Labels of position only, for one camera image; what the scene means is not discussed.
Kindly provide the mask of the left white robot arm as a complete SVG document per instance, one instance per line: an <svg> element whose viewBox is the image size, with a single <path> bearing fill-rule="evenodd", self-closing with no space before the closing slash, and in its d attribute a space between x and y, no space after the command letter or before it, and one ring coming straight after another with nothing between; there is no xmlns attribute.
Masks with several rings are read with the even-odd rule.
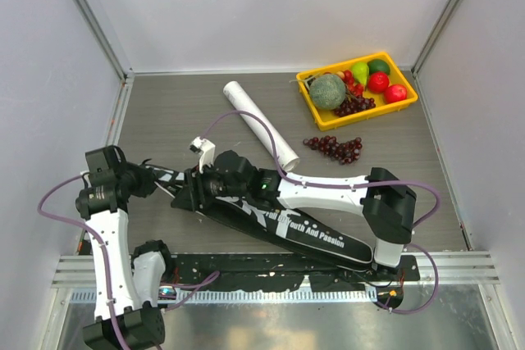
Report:
<svg viewBox="0 0 525 350"><path fill-rule="evenodd" d="M75 206L87 226L94 259L94 322L82 336L91 349L160 348L166 338L158 306L161 283L171 280L176 264L162 240L135 250L128 246L128 202L155 189L153 170L126 160L110 145L87 152L89 186Z"/></svg>

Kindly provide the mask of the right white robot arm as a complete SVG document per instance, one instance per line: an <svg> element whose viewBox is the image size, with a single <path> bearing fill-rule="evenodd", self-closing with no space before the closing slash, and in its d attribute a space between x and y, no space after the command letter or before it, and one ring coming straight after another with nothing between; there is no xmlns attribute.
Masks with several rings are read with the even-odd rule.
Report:
<svg viewBox="0 0 525 350"><path fill-rule="evenodd" d="M210 166L188 169L162 181L172 189L172 207L197 212L226 227L288 251L346 270L388 280L401 267L411 240L416 193L388 171L322 178L257 168L226 151ZM323 224L309 208L361 216L374 246Z"/></svg>

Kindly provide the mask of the yellow plastic tray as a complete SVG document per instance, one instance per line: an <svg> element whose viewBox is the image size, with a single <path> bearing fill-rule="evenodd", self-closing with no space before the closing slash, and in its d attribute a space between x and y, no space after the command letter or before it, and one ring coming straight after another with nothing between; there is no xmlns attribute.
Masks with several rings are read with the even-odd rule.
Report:
<svg viewBox="0 0 525 350"><path fill-rule="evenodd" d="M388 76L390 79L390 86L392 84L402 84L406 87L408 91L408 96L405 100L401 102L388 104L384 99L383 93L376 94L368 90L367 82L367 84L363 86L364 92L362 97L373 98L375 100L376 107L371 110L362 111L360 113L353 114L350 116L338 117L333 113L333 110L320 110L313 105L313 102L309 97L308 88L316 78L324 74L335 75L337 71L350 70L350 67L356 62L364 61L368 63L372 59L376 58L382 59L389 64L390 74ZM418 94L415 92L415 90L406 80L406 78L402 75L399 67L393 62L391 57L386 52L378 52L372 55L367 55L365 57L354 58L348 61L343 61L329 66L302 71L296 75L295 81L299 84L299 91L304 96L308 108L313 115L315 123L321 131L332 130L361 120L367 120L376 116L385 115L390 112L400 111L418 100Z"/></svg>

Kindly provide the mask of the black racket bag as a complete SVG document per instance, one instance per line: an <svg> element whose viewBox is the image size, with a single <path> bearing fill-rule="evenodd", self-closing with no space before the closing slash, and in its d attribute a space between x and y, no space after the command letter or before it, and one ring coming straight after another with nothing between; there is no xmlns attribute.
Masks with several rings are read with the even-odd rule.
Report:
<svg viewBox="0 0 525 350"><path fill-rule="evenodd" d="M150 163L157 183L173 197L185 187L185 171ZM199 215L287 251L346 270L363 272L371 267L372 248L365 242L324 225L298 208L285 207L277 199L281 177L275 170L226 170L207 167L226 175L226 194L217 197L206 213Z"/></svg>

